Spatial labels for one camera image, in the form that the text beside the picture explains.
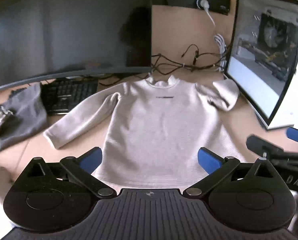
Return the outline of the white-framed monitor showing image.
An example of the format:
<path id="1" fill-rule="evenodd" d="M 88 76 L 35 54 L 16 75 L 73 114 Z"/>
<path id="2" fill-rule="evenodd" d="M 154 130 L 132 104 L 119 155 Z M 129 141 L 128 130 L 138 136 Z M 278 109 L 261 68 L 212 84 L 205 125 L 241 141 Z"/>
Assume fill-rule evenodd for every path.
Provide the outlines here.
<path id="1" fill-rule="evenodd" d="M 267 130 L 298 118 L 298 0 L 237 0 L 225 76 Z"/>

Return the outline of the large black curved monitor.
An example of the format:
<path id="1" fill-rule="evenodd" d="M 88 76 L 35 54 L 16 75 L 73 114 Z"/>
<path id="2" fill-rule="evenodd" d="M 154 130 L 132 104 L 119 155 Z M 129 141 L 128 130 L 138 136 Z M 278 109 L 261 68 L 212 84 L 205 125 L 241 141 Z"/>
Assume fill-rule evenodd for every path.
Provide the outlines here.
<path id="1" fill-rule="evenodd" d="M 0 0 L 0 90 L 151 66 L 151 0 Z"/>

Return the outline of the black mechanical keyboard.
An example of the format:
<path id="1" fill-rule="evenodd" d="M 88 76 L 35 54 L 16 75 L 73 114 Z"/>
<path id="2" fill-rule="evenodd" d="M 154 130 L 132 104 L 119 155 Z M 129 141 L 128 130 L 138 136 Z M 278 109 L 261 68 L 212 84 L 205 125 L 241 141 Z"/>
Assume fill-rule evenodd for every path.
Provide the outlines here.
<path id="1" fill-rule="evenodd" d="M 42 85 L 41 99 L 48 115 L 69 113 L 80 102 L 97 92 L 98 79 L 56 79 Z"/>

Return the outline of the white striped long-sleeve shirt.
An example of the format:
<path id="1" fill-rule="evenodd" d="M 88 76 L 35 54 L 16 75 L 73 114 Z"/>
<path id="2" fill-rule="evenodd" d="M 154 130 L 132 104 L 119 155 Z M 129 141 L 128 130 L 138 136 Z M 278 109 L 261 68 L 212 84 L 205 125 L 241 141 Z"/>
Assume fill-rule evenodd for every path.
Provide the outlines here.
<path id="1" fill-rule="evenodd" d="M 212 88 L 174 76 L 124 82 L 86 98 L 44 136 L 60 149 L 110 118 L 97 179 L 112 187 L 184 190 L 207 175 L 197 159 L 201 147 L 245 161 L 219 116 L 238 96 L 229 79 Z"/>

